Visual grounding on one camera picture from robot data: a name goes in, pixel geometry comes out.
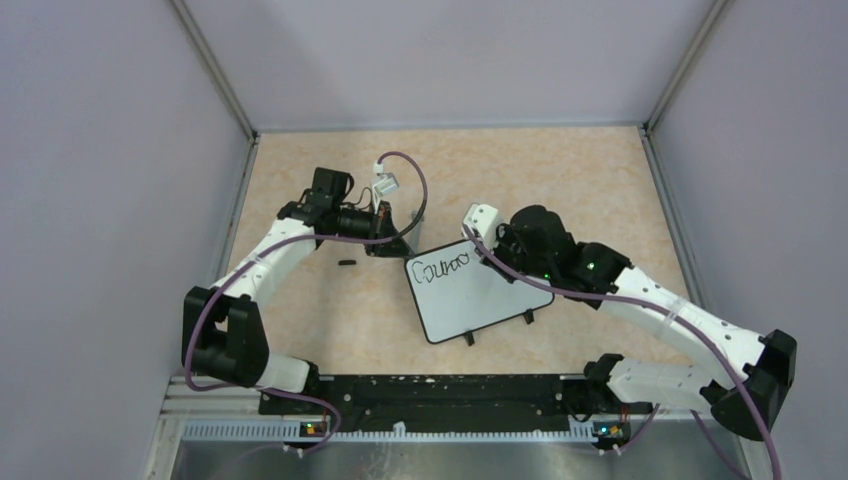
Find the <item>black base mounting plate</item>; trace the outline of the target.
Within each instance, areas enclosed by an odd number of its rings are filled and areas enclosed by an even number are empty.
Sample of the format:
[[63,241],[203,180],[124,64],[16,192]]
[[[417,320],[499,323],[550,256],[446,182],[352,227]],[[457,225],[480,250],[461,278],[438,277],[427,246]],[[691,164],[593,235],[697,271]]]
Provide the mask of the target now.
[[263,394],[262,415],[331,417],[343,433],[564,432],[580,420],[648,414],[651,404],[623,404],[599,384],[574,374],[323,375],[307,395],[318,404]]

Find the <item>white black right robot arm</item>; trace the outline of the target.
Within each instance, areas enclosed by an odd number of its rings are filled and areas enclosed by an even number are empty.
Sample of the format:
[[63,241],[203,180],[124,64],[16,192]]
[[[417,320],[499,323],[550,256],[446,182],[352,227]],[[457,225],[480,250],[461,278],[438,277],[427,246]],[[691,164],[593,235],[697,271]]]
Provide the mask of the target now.
[[555,212],[531,205],[504,220],[488,204],[462,222],[483,265],[507,282],[617,316],[684,354],[688,366],[605,354],[584,369],[586,397],[600,412],[652,403],[710,414],[726,430],[763,442],[795,379],[797,340],[722,319],[662,286],[630,258],[597,242],[577,242]]

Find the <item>grey plastic block rod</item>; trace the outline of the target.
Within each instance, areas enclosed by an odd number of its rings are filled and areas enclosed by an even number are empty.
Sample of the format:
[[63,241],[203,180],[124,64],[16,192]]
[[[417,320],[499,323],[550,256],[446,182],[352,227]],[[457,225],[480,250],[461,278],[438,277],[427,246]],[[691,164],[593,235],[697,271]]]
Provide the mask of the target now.
[[406,235],[406,241],[414,253],[420,251],[420,235],[424,217],[419,214],[418,210],[411,212],[412,229]]

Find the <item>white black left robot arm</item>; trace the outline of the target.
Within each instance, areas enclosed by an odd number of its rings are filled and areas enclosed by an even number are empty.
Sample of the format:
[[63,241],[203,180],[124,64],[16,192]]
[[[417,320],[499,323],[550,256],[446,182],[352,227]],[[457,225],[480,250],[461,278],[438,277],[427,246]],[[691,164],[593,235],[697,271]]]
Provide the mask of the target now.
[[371,256],[402,257],[409,246],[395,228],[384,195],[398,189],[394,174],[374,169],[371,203],[363,210],[346,203],[350,174],[318,167],[310,188],[278,212],[261,242],[210,287],[194,287],[183,306],[183,366],[187,373],[227,384],[282,390],[297,413],[319,404],[320,386],[310,364],[272,353],[262,310],[286,277],[326,240],[360,243]]

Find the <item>white board with black frame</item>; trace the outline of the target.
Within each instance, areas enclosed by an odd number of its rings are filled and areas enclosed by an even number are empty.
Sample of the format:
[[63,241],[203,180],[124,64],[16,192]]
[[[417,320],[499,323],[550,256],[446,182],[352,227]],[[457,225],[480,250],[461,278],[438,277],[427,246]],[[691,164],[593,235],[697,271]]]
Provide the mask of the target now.
[[554,295],[504,279],[484,265],[474,245],[461,240],[423,252],[404,263],[416,311],[430,344],[464,337],[494,324],[545,308]]

